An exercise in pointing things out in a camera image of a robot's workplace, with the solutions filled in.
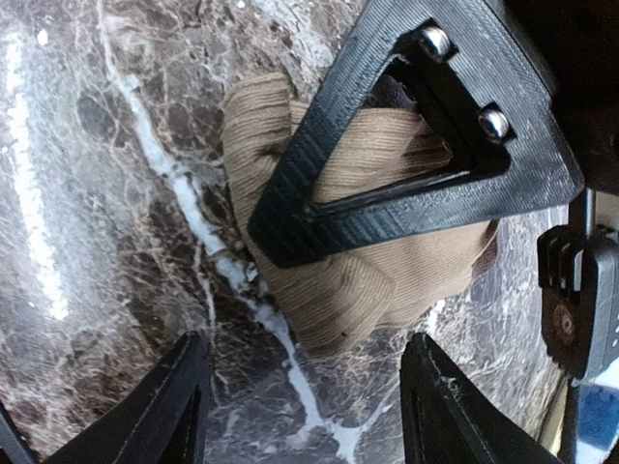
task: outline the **marble surface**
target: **marble surface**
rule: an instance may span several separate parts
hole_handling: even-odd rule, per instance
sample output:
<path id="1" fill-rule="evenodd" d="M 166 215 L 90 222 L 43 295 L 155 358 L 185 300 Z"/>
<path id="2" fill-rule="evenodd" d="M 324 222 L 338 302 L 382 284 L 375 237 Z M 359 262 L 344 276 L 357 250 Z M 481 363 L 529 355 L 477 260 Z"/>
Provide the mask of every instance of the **marble surface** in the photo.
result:
<path id="1" fill-rule="evenodd" d="M 207 462 L 403 462 L 409 331 L 307 360 L 239 239 L 220 161 L 225 90 L 282 70 L 308 99 L 361 3 L 0 0 L 0 400 L 40 457 L 198 330 Z M 561 220 L 505 220 L 494 269 L 417 328 L 529 433 L 559 375 L 534 244 Z"/>

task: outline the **brown cloth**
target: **brown cloth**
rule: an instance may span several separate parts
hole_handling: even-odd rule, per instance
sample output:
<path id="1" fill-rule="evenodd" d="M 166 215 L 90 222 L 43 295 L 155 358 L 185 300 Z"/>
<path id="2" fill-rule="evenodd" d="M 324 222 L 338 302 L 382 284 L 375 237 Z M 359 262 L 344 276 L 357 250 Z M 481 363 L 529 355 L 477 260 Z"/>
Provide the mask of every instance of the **brown cloth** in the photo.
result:
<path id="1" fill-rule="evenodd" d="M 408 237 L 283 270 L 251 241 L 247 225 L 264 184 L 308 108 L 282 74 L 242 82 L 227 96 L 223 162 L 234 214 L 258 269 L 309 356 L 333 356 L 377 327 L 409 326 L 437 300 L 462 292 L 496 223 Z M 322 203 L 445 165 L 451 155 L 421 116 L 362 109 L 318 179 Z"/>

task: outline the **screw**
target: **screw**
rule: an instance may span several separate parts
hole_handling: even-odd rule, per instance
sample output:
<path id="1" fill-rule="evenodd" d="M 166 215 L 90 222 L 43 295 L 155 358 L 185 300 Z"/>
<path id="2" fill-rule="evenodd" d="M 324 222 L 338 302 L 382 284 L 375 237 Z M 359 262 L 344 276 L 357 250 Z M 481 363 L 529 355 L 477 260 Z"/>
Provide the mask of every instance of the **screw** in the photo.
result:
<path id="1" fill-rule="evenodd" d="M 565 303 L 559 303 L 552 313 L 552 324 L 557 338 L 564 345 L 571 345 L 576 338 L 574 315 Z"/>
<path id="2" fill-rule="evenodd" d="M 427 56 L 439 63 L 452 49 L 452 43 L 445 31 L 433 26 L 422 30 L 419 45 Z"/>
<path id="3" fill-rule="evenodd" d="M 496 109 L 485 109 L 479 115 L 478 122 L 487 137 L 495 142 L 500 142 L 510 132 L 510 123 L 505 115 Z"/>

